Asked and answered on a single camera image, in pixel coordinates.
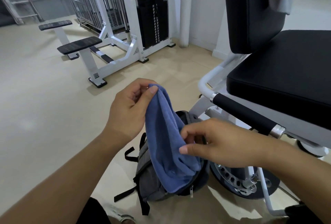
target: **handle grip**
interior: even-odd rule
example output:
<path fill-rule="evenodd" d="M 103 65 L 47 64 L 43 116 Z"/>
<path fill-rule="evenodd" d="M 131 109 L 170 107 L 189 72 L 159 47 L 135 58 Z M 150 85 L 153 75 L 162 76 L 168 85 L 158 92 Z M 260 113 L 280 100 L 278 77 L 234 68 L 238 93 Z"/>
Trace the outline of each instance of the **handle grip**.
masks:
<path fill-rule="evenodd" d="M 229 114 L 245 122 L 252 128 L 258 130 L 260 134 L 270 134 L 273 137 L 279 139 L 285 132 L 285 128 L 278 125 L 276 122 L 273 122 L 272 120 L 224 96 L 221 93 L 216 92 L 214 94 L 216 95 L 212 100 L 213 104 L 217 105 Z"/>

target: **gray backpack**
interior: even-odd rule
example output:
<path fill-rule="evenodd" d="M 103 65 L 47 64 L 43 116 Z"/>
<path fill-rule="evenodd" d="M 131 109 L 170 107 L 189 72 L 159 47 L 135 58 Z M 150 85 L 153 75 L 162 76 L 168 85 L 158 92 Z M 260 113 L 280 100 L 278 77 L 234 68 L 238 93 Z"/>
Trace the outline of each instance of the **gray backpack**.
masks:
<path fill-rule="evenodd" d="M 185 125 L 200 121 L 197 116 L 188 113 L 187 111 L 178 111 L 176 114 L 180 117 Z M 202 141 L 204 144 L 206 144 L 205 138 L 203 138 Z M 201 158 L 201 170 L 196 172 L 191 182 L 175 193 L 168 193 L 162 186 L 153 168 L 146 141 L 146 133 L 141 136 L 139 148 L 140 151 L 138 157 L 128 156 L 128 154 L 134 150 L 133 147 L 127 150 L 124 154 L 126 160 L 138 163 L 136 176 L 133 178 L 136 186 L 124 193 L 115 196 L 114 202 L 129 196 L 136 190 L 138 193 L 142 214 L 148 215 L 150 207 L 147 201 L 161 201 L 174 195 L 191 195 L 191 197 L 193 197 L 193 192 L 202 188 L 208 181 L 209 161 Z"/>

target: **hand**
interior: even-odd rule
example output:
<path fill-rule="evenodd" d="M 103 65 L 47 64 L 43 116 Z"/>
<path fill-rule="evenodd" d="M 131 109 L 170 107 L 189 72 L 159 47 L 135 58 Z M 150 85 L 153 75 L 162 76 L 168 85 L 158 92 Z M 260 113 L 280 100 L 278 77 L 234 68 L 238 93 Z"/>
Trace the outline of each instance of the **hand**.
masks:
<path fill-rule="evenodd" d="M 207 145 L 195 136 L 203 135 Z M 181 136 L 187 143 L 181 154 L 199 156 L 231 168 L 262 166 L 275 139 L 215 118 L 184 126 Z"/>
<path fill-rule="evenodd" d="M 148 88 L 149 84 L 156 84 L 156 82 L 136 79 L 116 94 L 110 107 L 104 132 L 119 134 L 118 138 L 122 147 L 133 140 L 145 124 L 146 109 L 158 90 L 157 86 Z"/>

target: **baseboard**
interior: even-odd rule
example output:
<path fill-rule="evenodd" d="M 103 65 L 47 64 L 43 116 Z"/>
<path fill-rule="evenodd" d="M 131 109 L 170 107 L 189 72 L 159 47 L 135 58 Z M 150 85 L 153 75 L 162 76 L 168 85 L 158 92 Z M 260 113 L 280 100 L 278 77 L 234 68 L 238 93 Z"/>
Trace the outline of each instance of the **baseboard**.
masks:
<path fill-rule="evenodd" d="M 199 39 L 191 38 L 191 37 L 189 38 L 189 43 L 191 43 L 193 45 L 196 45 L 196 46 L 199 46 L 199 47 L 202 47 L 202 48 L 205 48 L 209 51 L 213 51 L 216 47 L 215 44 L 205 42 L 205 41 L 201 41 Z"/>
<path fill-rule="evenodd" d="M 216 49 L 213 50 L 213 54 L 212 56 L 218 58 L 218 59 L 221 59 L 221 60 L 225 60 L 227 58 L 227 54 L 226 53 L 223 53 L 221 51 L 218 51 Z"/>

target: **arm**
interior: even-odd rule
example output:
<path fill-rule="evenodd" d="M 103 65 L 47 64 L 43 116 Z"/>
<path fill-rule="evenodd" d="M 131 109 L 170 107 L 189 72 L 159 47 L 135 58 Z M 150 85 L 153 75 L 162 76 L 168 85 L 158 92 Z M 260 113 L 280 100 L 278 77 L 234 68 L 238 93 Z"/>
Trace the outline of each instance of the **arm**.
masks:
<path fill-rule="evenodd" d="M 324 223 L 331 223 L 331 165 L 290 144 L 217 119 L 187 125 L 182 154 L 231 168 L 258 166 L 278 176 Z M 208 145 L 195 144 L 204 135 Z"/>
<path fill-rule="evenodd" d="M 119 92 L 105 129 L 88 146 L 12 206 L 0 223 L 76 223 L 117 152 L 142 130 L 152 80 L 137 79 Z"/>

